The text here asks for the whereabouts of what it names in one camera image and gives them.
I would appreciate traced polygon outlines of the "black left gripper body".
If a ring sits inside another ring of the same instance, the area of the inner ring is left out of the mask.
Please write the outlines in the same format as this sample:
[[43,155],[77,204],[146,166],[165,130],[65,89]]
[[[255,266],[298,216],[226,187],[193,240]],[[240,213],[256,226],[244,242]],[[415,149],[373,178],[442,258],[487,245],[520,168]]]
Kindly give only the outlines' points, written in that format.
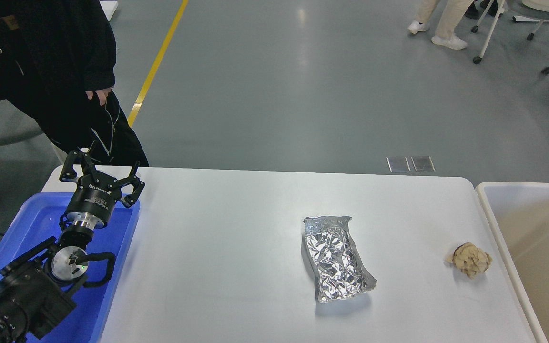
[[100,229],[108,225],[116,202],[122,197],[120,188],[109,187],[115,178],[111,176],[83,176],[65,209],[65,217],[71,222],[88,221],[89,228]]

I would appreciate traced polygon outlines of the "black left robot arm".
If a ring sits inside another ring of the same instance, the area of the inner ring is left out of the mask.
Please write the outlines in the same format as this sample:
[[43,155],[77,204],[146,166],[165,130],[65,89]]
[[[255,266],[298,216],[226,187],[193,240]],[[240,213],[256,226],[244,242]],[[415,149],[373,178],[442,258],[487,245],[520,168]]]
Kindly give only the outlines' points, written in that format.
[[87,252],[94,232],[105,228],[115,205],[137,204],[145,184],[137,176],[140,162],[117,179],[98,170],[89,150],[71,151],[59,180],[76,184],[60,217],[59,237],[48,239],[2,267],[0,274],[0,343],[24,343],[28,334],[41,339],[76,308],[72,296],[83,287],[101,287],[113,277],[113,252]]

